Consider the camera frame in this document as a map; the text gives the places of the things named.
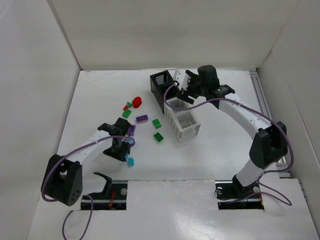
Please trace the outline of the light blue small lego brick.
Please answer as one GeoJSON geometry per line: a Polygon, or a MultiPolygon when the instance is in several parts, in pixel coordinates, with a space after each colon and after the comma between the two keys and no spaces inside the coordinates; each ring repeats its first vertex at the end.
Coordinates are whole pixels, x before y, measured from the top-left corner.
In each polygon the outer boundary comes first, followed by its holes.
{"type": "Polygon", "coordinates": [[[127,160],[127,164],[129,167],[133,167],[135,165],[135,161],[132,157],[129,157],[127,160]]]}

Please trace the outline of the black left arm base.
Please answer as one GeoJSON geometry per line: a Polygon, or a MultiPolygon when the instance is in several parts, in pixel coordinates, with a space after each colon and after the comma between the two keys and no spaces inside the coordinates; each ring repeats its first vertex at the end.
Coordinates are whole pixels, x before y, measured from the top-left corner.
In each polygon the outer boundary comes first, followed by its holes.
{"type": "Polygon", "coordinates": [[[124,211],[127,209],[127,181],[115,181],[110,190],[89,193],[93,199],[93,210],[124,211]]]}

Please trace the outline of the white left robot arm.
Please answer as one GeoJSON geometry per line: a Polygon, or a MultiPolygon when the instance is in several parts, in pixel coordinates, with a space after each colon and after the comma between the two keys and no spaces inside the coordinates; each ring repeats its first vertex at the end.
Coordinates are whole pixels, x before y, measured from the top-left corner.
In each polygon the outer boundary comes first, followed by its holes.
{"type": "Polygon", "coordinates": [[[119,117],[114,124],[103,123],[80,147],[65,155],[50,157],[43,182],[41,197],[46,202],[60,202],[72,206],[83,195],[83,168],[100,154],[126,162],[133,137],[127,136],[132,125],[119,117]]]}

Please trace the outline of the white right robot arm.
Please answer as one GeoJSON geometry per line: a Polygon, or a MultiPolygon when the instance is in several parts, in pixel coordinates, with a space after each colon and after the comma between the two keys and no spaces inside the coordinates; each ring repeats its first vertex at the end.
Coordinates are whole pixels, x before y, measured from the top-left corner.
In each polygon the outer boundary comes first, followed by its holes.
{"type": "Polygon", "coordinates": [[[235,120],[252,139],[248,162],[232,178],[232,191],[239,196],[252,187],[270,165],[288,153],[286,126],[251,109],[233,88],[220,84],[217,70],[212,65],[201,66],[197,71],[197,74],[190,70],[174,73],[173,79],[182,82],[178,98],[193,104],[198,97],[205,97],[235,120]]]}

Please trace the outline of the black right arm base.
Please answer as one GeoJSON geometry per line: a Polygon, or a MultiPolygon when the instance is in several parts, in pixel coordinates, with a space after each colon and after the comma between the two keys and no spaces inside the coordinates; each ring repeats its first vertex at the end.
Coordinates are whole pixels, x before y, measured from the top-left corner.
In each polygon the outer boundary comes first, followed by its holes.
{"type": "Polygon", "coordinates": [[[214,195],[219,210],[264,210],[258,183],[238,189],[232,180],[215,181],[214,195]]]}

